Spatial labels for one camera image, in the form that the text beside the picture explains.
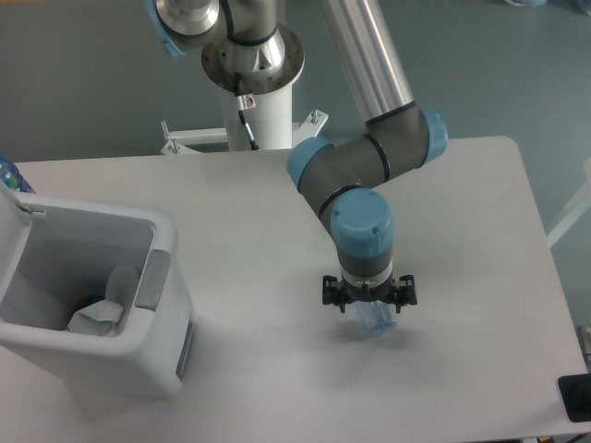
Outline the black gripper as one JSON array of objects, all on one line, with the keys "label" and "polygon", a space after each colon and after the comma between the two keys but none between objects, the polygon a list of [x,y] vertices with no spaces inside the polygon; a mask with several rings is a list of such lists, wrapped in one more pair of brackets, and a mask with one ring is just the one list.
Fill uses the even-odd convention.
[{"label": "black gripper", "polygon": [[395,305],[395,312],[400,314],[408,305],[417,305],[416,280],[412,274],[401,276],[395,281],[388,276],[382,281],[369,278],[355,281],[342,281],[334,276],[325,275],[322,278],[321,301],[323,305],[337,306],[341,313],[346,311],[346,305],[355,302],[382,302]]}]

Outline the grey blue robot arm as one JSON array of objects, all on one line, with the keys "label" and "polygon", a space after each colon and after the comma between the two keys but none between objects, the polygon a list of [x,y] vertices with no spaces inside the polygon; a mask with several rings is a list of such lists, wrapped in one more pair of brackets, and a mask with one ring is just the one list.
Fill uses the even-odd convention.
[{"label": "grey blue robot arm", "polygon": [[292,87],[305,63],[297,35],[274,1],[150,1],[165,51],[197,50],[223,97],[224,134],[233,151],[287,149],[286,169],[333,240],[341,273],[322,282],[322,302],[416,303],[411,275],[392,274],[394,220],[378,186],[437,159],[448,134],[440,116],[417,108],[380,6],[320,5],[366,131],[340,145],[304,137],[292,120]]}]

